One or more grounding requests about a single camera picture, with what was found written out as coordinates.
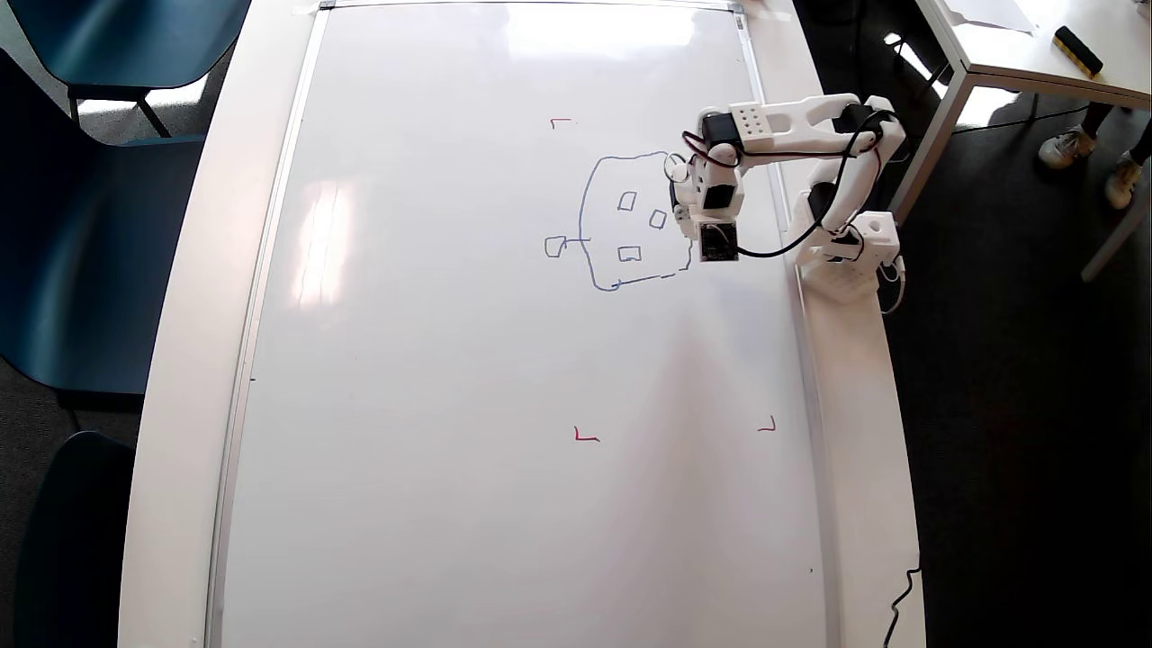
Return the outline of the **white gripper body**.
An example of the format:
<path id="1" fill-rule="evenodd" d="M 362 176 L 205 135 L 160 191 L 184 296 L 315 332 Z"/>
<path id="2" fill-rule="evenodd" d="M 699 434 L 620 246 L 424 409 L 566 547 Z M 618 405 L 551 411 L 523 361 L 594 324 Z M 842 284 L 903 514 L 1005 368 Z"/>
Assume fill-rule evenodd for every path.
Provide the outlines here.
<path id="1" fill-rule="evenodd" d="M 700 156 L 670 156 L 670 214 L 687 239 L 699 239 L 704 225 L 734 225 L 743 205 L 741 166 L 723 166 Z"/>

